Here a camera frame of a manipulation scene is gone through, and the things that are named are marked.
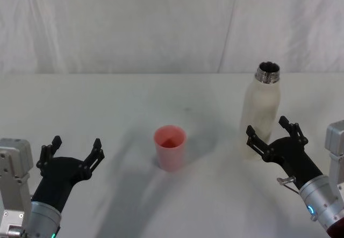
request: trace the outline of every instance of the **white curtain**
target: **white curtain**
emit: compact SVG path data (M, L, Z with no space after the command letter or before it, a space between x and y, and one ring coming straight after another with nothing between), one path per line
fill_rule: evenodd
M344 0L0 0L0 73L344 70Z

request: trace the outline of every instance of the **white tabletop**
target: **white tabletop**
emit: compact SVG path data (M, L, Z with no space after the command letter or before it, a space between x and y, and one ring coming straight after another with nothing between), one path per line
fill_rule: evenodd
M302 200L279 186L273 163L243 161L233 144L252 74L26 75L0 80L0 137L41 145L60 135L56 156L85 159L95 138L105 160L77 184L60 238L325 238ZM344 118L344 74L282 74L278 115L299 122L306 152L325 173L328 124ZM154 130L182 126L188 165L154 163ZM272 139L286 136L277 123ZM40 182L30 172L30 190Z

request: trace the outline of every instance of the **bottle opening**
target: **bottle opening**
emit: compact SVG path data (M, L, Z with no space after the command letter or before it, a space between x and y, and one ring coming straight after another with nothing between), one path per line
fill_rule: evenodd
M257 68L255 78L261 83L273 84L280 79L280 67L274 62L262 62Z
M279 71L280 67L274 62L262 62L259 68L266 73L276 73Z

